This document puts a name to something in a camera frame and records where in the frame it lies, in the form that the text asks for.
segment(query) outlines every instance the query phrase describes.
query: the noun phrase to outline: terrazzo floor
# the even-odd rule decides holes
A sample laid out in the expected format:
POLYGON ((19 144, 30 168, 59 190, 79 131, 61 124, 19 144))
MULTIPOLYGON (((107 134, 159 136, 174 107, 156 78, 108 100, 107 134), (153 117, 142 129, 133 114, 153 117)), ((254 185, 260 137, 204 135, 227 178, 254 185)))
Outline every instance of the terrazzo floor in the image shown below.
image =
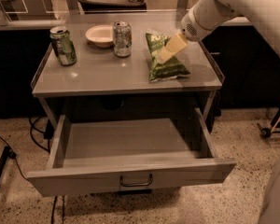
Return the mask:
MULTIPOLYGON (((151 193, 99 193, 43 198, 7 160, 0 180, 0 223, 257 223, 264 190, 280 157, 280 134, 264 140, 258 123, 270 127, 273 108, 222 110, 211 133, 218 156, 237 165, 223 184, 154 189, 151 193)), ((37 124, 44 130, 46 118, 37 124)), ((17 153, 22 173, 46 168, 49 154, 30 137, 28 119, 0 119, 0 135, 17 153)), ((34 138, 46 146, 41 133, 34 138)), ((4 142, 0 139, 0 155, 4 142)))

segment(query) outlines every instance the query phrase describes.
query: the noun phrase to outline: bowl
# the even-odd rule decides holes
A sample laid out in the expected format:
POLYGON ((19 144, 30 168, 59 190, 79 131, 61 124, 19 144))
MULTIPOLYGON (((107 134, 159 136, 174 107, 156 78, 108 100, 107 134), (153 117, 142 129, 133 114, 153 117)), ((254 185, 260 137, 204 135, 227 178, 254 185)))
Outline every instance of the bowl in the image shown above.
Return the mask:
POLYGON ((93 26, 85 36, 99 48, 109 48, 113 45, 112 25, 93 26))

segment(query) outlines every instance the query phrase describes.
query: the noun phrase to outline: green chip bag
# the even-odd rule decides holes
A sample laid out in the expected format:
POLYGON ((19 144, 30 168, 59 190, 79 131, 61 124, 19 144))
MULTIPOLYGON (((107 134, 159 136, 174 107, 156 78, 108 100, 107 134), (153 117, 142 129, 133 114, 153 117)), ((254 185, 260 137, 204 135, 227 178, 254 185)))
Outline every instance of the green chip bag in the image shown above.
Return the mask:
POLYGON ((149 80, 158 81, 177 77, 189 77, 189 70, 175 56, 166 63, 158 63, 157 56, 161 49, 166 46, 170 40, 168 35, 154 35, 146 33, 147 45, 152 58, 152 64, 149 71, 149 80))

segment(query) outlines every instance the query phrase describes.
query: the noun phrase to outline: soda can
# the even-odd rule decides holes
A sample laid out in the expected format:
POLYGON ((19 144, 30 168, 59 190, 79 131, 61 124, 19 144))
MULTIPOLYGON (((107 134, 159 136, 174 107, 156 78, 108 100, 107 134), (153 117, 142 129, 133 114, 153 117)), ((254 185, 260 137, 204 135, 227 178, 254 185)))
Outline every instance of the soda can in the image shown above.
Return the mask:
POLYGON ((131 55, 132 29, 126 21, 115 21, 113 24, 114 53, 119 57, 131 55))
POLYGON ((50 29, 50 38, 55 55, 61 65, 71 65, 77 61, 74 44, 70 33, 64 26, 50 29))

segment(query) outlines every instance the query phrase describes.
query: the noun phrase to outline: drawer handle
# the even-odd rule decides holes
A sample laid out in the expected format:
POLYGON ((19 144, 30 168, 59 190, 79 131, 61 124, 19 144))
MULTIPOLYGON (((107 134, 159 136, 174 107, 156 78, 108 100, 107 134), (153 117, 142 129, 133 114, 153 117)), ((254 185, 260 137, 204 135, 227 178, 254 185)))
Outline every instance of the drawer handle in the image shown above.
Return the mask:
POLYGON ((152 182, 153 182, 152 174, 149 174, 149 180, 145 183, 130 183, 130 184, 125 183, 123 180, 123 176, 122 175, 120 176, 120 184, 123 187, 127 187, 127 188, 148 186, 148 185, 152 184, 152 182))

